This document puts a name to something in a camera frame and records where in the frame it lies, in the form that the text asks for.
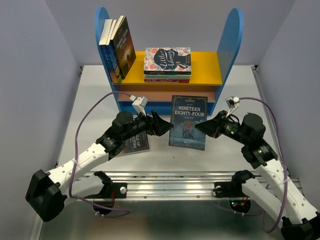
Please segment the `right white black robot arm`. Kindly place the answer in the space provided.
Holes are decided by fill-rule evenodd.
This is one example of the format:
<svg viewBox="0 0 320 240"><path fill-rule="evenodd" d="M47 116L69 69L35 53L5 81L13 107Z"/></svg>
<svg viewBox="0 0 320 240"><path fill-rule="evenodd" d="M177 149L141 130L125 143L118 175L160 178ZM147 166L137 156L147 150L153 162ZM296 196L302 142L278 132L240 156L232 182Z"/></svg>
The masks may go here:
<svg viewBox="0 0 320 240"><path fill-rule="evenodd" d="M264 140L266 127L259 115L248 113L238 122L223 110L195 128L215 139L224 135L241 143L244 159L269 186L261 185L250 171L240 170L231 181L214 183L215 197L248 196L273 218L286 240L320 238L320 212L296 187L273 148Z"/></svg>

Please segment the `Nineteen Eighty-Four blue book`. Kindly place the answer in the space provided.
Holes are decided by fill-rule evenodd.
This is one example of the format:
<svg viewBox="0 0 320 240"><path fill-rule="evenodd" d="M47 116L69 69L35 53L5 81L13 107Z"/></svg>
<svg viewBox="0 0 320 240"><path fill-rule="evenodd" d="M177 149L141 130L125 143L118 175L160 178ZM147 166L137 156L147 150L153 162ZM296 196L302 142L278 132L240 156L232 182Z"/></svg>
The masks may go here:
<svg viewBox="0 0 320 240"><path fill-rule="evenodd" d="M168 145L171 147L205 150L206 135L195 125L207 120L206 96L173 95Z"/></svg>

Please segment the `Jane Eyre blue book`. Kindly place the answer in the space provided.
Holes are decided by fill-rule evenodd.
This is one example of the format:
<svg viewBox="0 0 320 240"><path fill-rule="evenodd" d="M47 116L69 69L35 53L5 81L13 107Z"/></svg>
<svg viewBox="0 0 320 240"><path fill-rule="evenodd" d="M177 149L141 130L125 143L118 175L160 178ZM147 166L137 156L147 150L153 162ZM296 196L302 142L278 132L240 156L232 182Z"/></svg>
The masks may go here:
<svg viewBox="0 0 320 240"><path fill-rule="evenodd" d="M104 26L102 29L101 37L99 40L99 46L103 54L103 60L105 61L107 71L109 73L109 76L111 78L111 81L113 84L115 84L115 81L117 80L114 68L113 68L113 63L111 60L110 52L109 52L109 47L107 44L107 38L110 32L111 24L112 24L113 19L106 19L104 21Z"/></svg>

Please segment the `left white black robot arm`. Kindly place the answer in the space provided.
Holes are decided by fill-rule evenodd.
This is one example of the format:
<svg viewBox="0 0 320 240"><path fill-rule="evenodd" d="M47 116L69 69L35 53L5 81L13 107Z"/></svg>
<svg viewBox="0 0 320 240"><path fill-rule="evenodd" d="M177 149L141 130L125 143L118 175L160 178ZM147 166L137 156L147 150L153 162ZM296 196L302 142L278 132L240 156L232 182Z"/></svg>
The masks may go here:
<svg viewBox="0 0 320 240"><path fill-rule="evenodd" d="M128 111L119 112L111 127L87 150L76 152L74 159L60 167L35 172L28 186L26 201L44 222L51 221L62 212L67 198L74 197L72 185L75 181L116 157L125 148L126 140L140 133L162 136L173 126L156 111L152 111L151 115L139 113L137 117Z"/></svg>

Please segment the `Three Days To See book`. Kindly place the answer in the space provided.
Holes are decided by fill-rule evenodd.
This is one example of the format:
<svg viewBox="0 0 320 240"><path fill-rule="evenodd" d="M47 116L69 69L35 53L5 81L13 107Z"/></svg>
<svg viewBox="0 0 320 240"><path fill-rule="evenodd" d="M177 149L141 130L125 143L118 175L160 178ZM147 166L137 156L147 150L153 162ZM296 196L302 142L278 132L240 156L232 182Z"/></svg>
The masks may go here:
<svg viewBox="0 0 320 240"><path fill-rule="evenodd" d="M110 37L122 80L126 78L136 60L136 52L127 17L121 15L115 22Z"/></svg>

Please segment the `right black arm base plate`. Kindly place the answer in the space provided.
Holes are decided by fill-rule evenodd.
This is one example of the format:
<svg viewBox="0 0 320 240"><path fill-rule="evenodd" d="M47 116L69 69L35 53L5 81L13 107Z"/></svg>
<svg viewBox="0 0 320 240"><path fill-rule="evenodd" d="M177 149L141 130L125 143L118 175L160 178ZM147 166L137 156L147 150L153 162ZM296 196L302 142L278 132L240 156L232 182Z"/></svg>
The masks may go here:
<svg viewBox="0 0 320 240"><path fill-rule="evenodd" d="M240 198L249 196L256 197L265 187L255 179L251 178L244 183L237 181L220 181L213 183L211 195L215 198Z"/></svg>

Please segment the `dark brown book underneath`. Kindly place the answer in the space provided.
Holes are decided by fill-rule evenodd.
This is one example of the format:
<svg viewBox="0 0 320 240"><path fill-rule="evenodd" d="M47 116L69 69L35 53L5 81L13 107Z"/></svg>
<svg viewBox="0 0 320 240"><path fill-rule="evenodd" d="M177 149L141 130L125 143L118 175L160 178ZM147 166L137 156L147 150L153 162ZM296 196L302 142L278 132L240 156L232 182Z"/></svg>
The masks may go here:
<svg viewBox="0 0 320 240"><path fill-rule="evenodd" d="M118 156L138 154L150 150L148 135L146 132L139 133L125 141L125 147Z"/></svg>

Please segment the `Animal Farm book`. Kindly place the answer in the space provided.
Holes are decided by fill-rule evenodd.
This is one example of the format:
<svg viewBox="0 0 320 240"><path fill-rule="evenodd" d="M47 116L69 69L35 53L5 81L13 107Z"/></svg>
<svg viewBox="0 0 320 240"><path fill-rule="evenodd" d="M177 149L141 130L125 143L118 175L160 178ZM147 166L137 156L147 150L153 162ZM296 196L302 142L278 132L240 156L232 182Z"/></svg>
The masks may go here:
<svg viewBox="0 0 320 240"><path fill-rule="evenodd" d="M111 22L110 31L109 31L108 38L107 38L107 45L109 47L110 59L112 61L113 69L114 69L115 76L116 76L116 80L114 81L114 83L120 84L122 82L123 78L122 78L120 68L118 65L118 60L116 57L115 48L111 42L113 31L116 29L116 23L117 23L116 19L113 19Z"/></svg>

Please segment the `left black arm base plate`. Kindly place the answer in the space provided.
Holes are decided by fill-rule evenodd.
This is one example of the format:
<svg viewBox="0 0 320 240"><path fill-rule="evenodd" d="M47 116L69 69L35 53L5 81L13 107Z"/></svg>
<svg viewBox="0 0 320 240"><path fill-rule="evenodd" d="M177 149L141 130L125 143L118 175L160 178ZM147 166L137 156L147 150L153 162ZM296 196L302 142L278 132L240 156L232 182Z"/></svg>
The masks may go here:
<svg viewBox="0 0 320 240"><path fill-rule="evenodd" d="M85 199L125 199L127 197L126 182L112 182L104 185L100 191L86 194Z"/></svg>

